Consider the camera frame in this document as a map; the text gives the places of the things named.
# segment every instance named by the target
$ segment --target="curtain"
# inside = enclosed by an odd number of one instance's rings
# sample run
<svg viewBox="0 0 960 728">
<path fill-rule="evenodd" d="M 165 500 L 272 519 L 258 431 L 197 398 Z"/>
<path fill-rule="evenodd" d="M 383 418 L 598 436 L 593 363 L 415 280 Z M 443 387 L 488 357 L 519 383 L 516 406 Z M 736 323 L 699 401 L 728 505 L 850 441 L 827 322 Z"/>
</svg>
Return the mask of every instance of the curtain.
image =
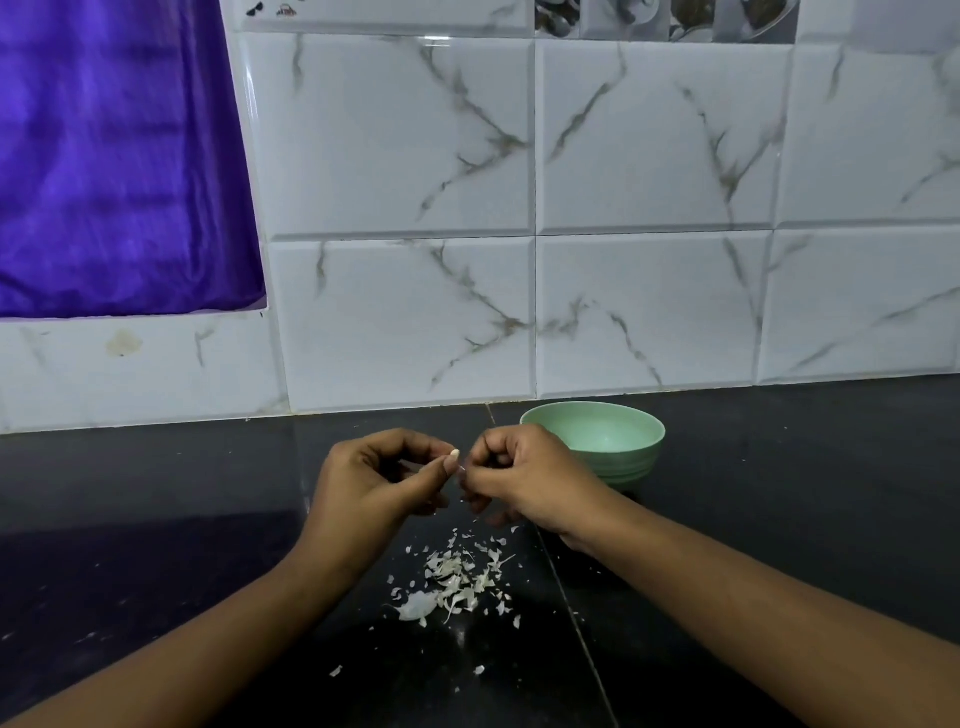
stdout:
<svg viewBox="0 0 960 728">
<path fill-rule="evenodd" d="M 261 300 L 219 3 L 4 6 L 0 318 Z"/>
</svg>

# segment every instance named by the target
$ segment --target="left hand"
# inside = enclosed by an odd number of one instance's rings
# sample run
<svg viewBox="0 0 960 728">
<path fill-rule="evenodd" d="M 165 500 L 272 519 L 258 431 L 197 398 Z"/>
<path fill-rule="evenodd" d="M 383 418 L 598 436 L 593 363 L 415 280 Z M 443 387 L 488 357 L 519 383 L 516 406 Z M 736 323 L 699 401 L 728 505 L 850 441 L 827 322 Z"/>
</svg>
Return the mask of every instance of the left hand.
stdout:
<svg viewBox="0 0 960 728">
<path fill-rule="evenodd" d="M 291 557 L 331 570 L 352 586 L 376 561 L 407 516 L 446 507 L 440 492 L 458 467 L 453 446 L 392 429 L 330 449 L 300 540 Z M 399 460 L 422 464 L 419 472 Z"/>
</svg>

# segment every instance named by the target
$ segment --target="kitchen counter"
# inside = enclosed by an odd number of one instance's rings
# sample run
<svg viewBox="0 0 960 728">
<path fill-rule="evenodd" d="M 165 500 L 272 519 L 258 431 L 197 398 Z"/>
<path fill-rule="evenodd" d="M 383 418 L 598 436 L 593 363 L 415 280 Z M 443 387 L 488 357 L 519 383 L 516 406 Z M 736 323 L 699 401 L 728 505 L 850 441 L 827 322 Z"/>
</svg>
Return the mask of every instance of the kitchen counter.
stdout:
<svg viewBox="0 0 960 728">
<path fill-rule="evenodd" d="M 607 400 L 666 424 L 660 462 L 636 491 L 645 505 L 960 643 L 960 377 Z M 467 449 L 530 406 L 0 438 L 0 720 L 277 563 L 335 442 L 402 425 Z M 500 617 L 486 595 L 473 614 L 444 622 L 438 610 L 425 629 L 399 622 L 390 590 L 423 588 L 425 549 L 445 548 L 454 528 L 494 535 L 447 489 L 450 509 L 408 521 L 217 724 L 679 726 L 729 715 L 798 725 L 617 577 L 530 524 L 495 533 L 516 555 L 504 567 L 514 613 Z"/>
</svg>

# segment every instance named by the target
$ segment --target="white marble tile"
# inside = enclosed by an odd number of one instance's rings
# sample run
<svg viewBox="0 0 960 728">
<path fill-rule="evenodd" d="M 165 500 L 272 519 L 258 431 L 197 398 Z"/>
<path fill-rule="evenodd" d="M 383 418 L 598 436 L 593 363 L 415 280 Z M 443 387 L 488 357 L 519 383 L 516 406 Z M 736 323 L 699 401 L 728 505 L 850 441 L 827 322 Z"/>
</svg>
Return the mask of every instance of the white marble tile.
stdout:
<svg viewBox="0 0 960 728">
<path fill-rule="evenodd" d="M 0 420 L 38 430 L 282 414 L 272 320 L 264 310 L 4 321 Z"/>
<path fill-rule="evenodd" d="M 539 230 L 769 228 L 788 58 L 538 40 Z"/>
<path fill-rule="evenodd" d="M 799 46 L 778 220 L 960 218 L 960 51 L 881 56 Z"/>
<path fill-rule="evenodd" d="M 538 238 L 538 395 L 751 383 L 769 237 Z"/>
<path fill-rule="evenodd" d="M 257 0 L 228 1 L 243 31 L 531 36 L 534 28 L 534 0 L 263 0 L 253 15 Z"/>
<path fill-rule="evenodd" d="M 532 40 L 243 42 L 272 239 L 531 231 Z"/>
<path fill-rule="evenodd" d="M 769 271 L 761 380 L 953 369 L 960 228 L 779 231 Z"/>
<path fill-rule="evenodd" d="M 842 38 L 853 24 L 856 0 L 801 0 L 797 40 Z"/>
<path fill-rule="evenodd" d="M 614 7 L 613 0 L 581 0 L 581 36 L 602 40 L 670 39 L 668 0 L 629 0 L 621 13 Z"/>
<path fill-rule="evenodd" d="M 533 241 L 271 247 L 295 411 L 533 396 Z"/>
</svg>

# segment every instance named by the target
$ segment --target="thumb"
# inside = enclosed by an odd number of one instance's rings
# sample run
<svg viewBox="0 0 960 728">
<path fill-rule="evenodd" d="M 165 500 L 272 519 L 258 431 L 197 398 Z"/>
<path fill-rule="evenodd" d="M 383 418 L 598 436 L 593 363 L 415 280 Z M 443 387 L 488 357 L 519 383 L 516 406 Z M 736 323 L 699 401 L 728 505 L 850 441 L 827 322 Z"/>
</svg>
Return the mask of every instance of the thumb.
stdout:
<svg viewBox="0 0 960 728">
<path fill-rule="evenodd" d="M 455 449 L 449 455 L 424 465 L 416 475 L 397 483 L 391 490 L 401 501 L 403 509 L 413 511 L 439 493 L 447 480 L 457 472 L 459 457 L 460 451 Z"/>
<path fill-rule="evenodd" d="M 510 468 L 484 468 L 473 465 L 467 468 L 464 478 L 464 487 L 471 493 L 490 498 L 507 500 L 508 479 L 511 477 Z"/>
</svg>

